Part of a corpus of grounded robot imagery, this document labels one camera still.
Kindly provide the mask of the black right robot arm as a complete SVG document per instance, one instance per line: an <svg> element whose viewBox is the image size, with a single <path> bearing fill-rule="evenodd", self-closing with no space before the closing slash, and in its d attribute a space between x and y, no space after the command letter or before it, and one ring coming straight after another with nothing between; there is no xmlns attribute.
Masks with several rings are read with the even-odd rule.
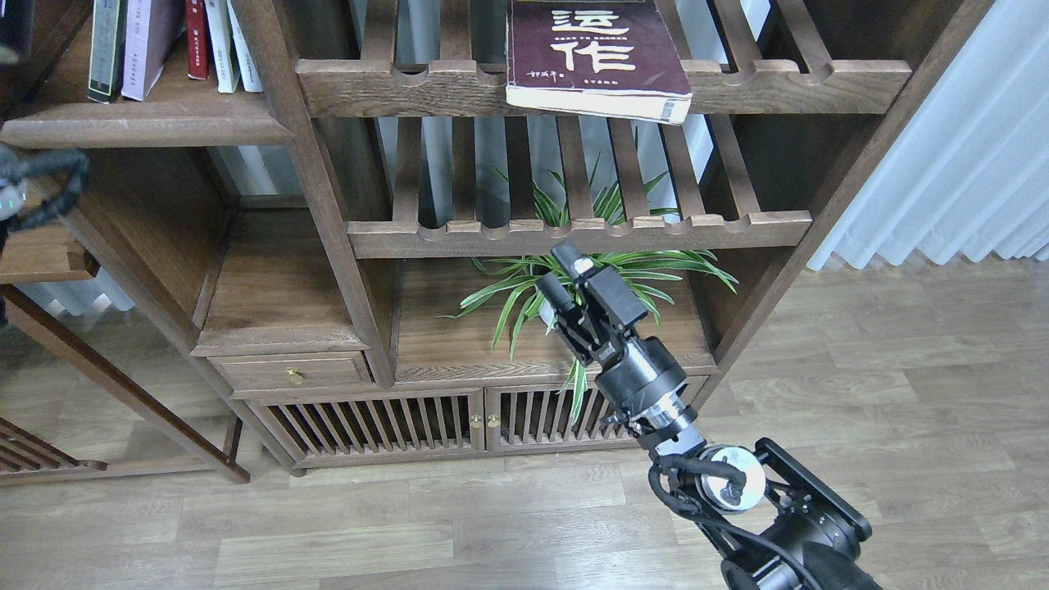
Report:
<svg viewBox="0 0 1049 590"><path fill-rule="evenodd" d="M865 517L775 441L709 444L697 410L679 398L686 374L636 324L646 309L611 266L573 243L552 250L565 279L539 280L553 321L581 365L599 363L608 423L626 427L651 458L652 493L693 522L722 556L731 589L875 589L856 564L872 534Z"/></svg>

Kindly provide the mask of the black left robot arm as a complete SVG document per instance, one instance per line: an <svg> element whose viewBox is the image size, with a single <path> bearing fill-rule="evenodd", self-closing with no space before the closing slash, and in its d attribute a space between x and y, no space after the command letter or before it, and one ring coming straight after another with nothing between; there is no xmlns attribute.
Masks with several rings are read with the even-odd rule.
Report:
<svg viewBox="0 0 1049 590"><path fill-rule="evenodd" d="M22 65L29 60L34 1L2 3L2 66ZM10 148L1 149L1 252L10 236L52 223L74 209L89 183L89 157L81 149L45 151L20 157ZM64 173L65 184L52 197L29 208L30 180Z"/></svg>

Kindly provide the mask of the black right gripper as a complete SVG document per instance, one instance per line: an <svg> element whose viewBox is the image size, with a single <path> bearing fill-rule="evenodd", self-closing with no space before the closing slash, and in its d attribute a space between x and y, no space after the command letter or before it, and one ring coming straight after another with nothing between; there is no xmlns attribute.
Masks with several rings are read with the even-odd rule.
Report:
<svg viewBox="0 0 1049 590"><path fill-rule="evenodd" d="M611 407L611 423L634 433L681 433L689 427L689 408L679 399L686 379L675 356L656 338L636 330L648 310L609 266L599 266L572 240L552 247L551 255L574 290L548 272L537 281L553 314L561 315L561 338L574 356L569 382L574 400L570 419L582 418L587 368L599 365L596 388Z"/></svg>

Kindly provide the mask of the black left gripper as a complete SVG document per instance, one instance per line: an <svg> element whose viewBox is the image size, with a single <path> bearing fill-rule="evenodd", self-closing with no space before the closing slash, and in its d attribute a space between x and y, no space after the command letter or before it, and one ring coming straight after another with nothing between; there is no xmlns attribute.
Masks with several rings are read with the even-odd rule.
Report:
<svg viewBox="0 0 1049 590"><path fill-rule="evenodd" d="M29 57L34 26L33 0L1 1L1 66L15 66Z"/></svg>

